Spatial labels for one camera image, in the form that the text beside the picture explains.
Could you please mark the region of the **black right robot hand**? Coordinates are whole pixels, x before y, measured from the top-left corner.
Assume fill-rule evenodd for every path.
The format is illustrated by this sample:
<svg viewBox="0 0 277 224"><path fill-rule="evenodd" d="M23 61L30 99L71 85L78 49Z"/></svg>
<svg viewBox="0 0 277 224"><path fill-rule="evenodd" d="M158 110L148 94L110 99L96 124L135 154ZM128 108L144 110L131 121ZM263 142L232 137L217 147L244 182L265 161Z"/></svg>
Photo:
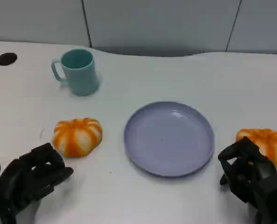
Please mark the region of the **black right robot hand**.
<svg viewBox="0 0 277 224"><path fill-rule="evenodd" d="M257 224L277 224L277 169L249 138L226 147L218 155L223 168L220 185L256 208Z"/></svg>

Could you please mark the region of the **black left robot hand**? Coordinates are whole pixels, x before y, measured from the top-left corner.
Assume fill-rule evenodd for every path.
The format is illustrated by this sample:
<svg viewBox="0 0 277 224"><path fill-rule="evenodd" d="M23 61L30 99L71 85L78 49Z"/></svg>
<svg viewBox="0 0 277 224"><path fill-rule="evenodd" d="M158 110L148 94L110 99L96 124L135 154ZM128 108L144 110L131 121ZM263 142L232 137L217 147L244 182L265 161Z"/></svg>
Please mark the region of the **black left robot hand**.
<svg viewBox="0 0 277 224"><path fill-rule="evenodd" d="M0 175L0 222L15 224L20 212L51 194L73 172L50 143L14 159Z"/></svg>

